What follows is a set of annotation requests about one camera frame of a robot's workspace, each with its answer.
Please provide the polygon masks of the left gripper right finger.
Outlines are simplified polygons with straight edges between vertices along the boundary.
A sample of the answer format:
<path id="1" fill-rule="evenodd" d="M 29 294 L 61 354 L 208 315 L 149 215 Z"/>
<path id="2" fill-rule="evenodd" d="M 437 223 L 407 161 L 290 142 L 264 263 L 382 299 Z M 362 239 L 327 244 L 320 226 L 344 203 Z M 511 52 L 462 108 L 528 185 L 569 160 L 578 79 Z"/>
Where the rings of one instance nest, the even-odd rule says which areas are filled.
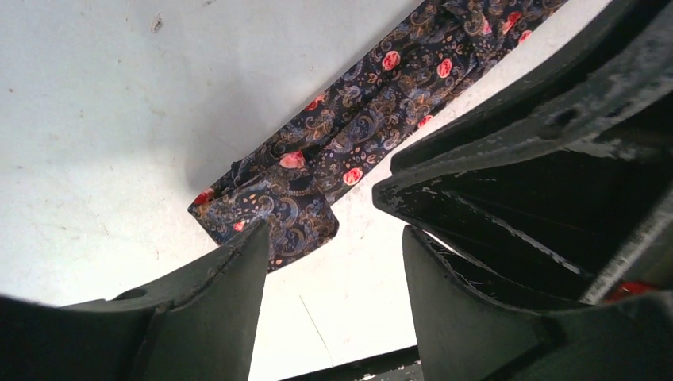
<path id="1" fill-rule="evenodd" d="M 518 285 L 402 234 L 413 325 L 427 380 L 669 380 L 672 294 L 601 305 Z"/>

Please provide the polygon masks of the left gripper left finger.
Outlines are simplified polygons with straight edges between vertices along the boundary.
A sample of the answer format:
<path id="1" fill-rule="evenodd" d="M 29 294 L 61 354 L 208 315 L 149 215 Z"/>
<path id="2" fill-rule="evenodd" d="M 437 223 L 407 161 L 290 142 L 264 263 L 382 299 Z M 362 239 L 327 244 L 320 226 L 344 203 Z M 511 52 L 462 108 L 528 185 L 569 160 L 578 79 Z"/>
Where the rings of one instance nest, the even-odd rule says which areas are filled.
<path id="1" fill-rule="evenodd" d="M 1 300 L 4 380 L 246 380 L 269 249 L 257 222 L 111 300 Z"/>

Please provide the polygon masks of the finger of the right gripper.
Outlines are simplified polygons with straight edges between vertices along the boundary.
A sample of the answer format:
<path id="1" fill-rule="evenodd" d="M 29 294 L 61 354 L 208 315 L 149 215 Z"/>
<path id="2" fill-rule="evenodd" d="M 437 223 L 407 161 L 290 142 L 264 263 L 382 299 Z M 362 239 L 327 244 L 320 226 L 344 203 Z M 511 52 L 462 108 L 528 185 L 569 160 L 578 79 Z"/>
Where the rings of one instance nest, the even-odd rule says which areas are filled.
<path id="1" fill-rule="evenodd" d="M 429 162 L 527 118 L 538 106 L 575 87 L 584 75 L 616 56 L 668 4 L 609 1 L 599 7 L 588 1 L 570 1 L 534 32 L 532 40 L 515 48 L 465 95 L 471 97 L 505 73 L 532 63 L 552 39 L 568 32 L 566 42 L 465 114 L 430 133 L 422 133 L 421 139 L 391 157 L 391 172 L 398 174 Z"/>
<path id="2" fill-rule="evenodd" d="M 672 98 L 507 164 L 451 161 L 377 184 L 375 205 L 518 286 L 595 304 L 672 286 Z"/>

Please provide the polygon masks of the dark floral rose tie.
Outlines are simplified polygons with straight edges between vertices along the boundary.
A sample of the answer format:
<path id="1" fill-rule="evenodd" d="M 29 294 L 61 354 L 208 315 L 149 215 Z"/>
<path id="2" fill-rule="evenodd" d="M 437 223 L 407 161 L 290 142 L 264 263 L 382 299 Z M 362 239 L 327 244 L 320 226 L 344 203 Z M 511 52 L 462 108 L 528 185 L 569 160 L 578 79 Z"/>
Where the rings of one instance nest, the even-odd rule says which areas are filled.
<path id="1" fill-rule="evenodd" d="M 482 78 L 559 1 L 423 1 L 304 110 L 206 188 L 189 213 L 216 244 L 257 221 L 268 271 L 337 234 L 333 204 Z"/>

